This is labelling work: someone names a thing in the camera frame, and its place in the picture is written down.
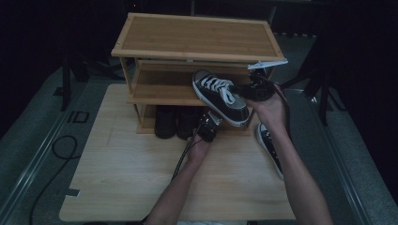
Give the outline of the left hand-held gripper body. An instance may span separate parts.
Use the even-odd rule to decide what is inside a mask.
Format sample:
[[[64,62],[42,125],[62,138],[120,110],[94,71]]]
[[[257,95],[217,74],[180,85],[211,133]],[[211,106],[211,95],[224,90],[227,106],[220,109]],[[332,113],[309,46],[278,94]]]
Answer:
[[[211,143],[217,135],[218,126],[222,123],[222,119],[212,112],[206,112],[200,119],[197,134],[203,141]]]

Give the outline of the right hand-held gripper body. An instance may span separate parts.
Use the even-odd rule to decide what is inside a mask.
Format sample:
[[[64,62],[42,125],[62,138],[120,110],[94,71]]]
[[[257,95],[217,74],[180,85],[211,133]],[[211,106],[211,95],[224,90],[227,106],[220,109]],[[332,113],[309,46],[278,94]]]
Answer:
[[[288,60],[262,62],[248,65],[251,83],[243,88],[243,96],[254,101],[266,101],[275,93],[274,84],[268,80],[267,69],[287,64]]]

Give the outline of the black shoe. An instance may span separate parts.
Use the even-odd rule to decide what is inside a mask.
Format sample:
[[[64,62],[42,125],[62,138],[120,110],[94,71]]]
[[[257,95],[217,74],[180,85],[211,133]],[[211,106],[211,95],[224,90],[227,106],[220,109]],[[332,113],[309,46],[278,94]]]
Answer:
[[[199,112],[197,107],[181,107],[177,115],[176,135],[187,140],[198,127]]]
[[[164,105],[157,107],[154,131],[161,139],[169,139],[176,134],[176,115],[173,107]]]

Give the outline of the black white canvas sneaker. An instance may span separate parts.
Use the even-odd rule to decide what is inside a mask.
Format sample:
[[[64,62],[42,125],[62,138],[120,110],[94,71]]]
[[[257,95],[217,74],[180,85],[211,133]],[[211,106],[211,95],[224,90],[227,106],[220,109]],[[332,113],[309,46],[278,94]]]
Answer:
[[[268,155],[272,159],[274,168],[275,168],[276,173],[278,174],[279,178],[284,180],[282,167],[281,167],[281,164],[279,161],[279,157],[276,153],[276,150],[274,149],[274,146],[272,144],[272,139],[270,137],[270,133],[269,133],[268,129],[266,128],[266,126],[263,125],[262,123],[257,125],[256,138],[257,138],[257,141],[259,142],[259,144],[265,149],[265,151],[268,153]]]
[[[249,109],[246,102],[232,92],[233,86],[230,80],[218,78],[204,69],[192,75],[195,94],[231,126],[242,127],[249,120]]]

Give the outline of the wooden shoe rack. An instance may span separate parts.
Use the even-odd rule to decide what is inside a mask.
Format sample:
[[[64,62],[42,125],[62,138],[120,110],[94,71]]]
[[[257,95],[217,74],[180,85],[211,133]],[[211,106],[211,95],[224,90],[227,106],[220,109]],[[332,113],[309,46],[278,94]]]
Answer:
[[[112,49],[129,88],[136,132],[152,134],[158,105],[203,106],[191,77],[206,69],[235,84],[250,81],[252,66],[283,61],[267,22],[131,13]]]

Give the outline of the person's left hand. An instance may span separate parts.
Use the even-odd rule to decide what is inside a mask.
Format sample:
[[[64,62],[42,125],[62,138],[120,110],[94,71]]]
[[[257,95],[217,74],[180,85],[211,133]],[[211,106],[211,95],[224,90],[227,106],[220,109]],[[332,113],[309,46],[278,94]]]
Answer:
[[[201,164],[207,156],[210,143],[202,140],[200,136],[190,137],[191,147],[188,151],[188,161]]]

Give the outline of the person's right hand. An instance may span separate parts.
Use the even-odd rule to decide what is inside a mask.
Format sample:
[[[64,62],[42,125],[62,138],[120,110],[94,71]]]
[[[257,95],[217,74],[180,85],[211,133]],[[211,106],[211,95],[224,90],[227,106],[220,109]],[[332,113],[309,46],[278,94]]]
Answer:
[[[285,97],[278,86],[275,88],[273,96],[266,101],[246,99],[246,103],[253,107],[260,121],[271,133],[286,131]]]

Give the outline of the black metal stand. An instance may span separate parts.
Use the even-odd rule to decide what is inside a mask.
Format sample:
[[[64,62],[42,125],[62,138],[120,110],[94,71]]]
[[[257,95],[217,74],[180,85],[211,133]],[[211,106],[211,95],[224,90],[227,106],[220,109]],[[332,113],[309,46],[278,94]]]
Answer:
[[[62,97],[61,111],[63,112],[71,102],[71,75],[80,83],[86,83],[89,78],[89,69],[96,70],[101,77],[112,80],[122,80],[116,72],[122,68],[121,64],[104,66],[102,63],[91,59],[80,52],[64,54],[62,62],[62,86],[56,94]]]
[[[327,108],[329,98],[329,86],[332,75],[336,72],[338,60],[336,58],[336,46],[331,42],[317,40],[309,50],[307,57],[302,63],[298,75],[281,85],[286,89],[296,83],[308,79],[303,89],[306,97],[314,98],[320,93],[319,117],[324,126],[327,122]]]

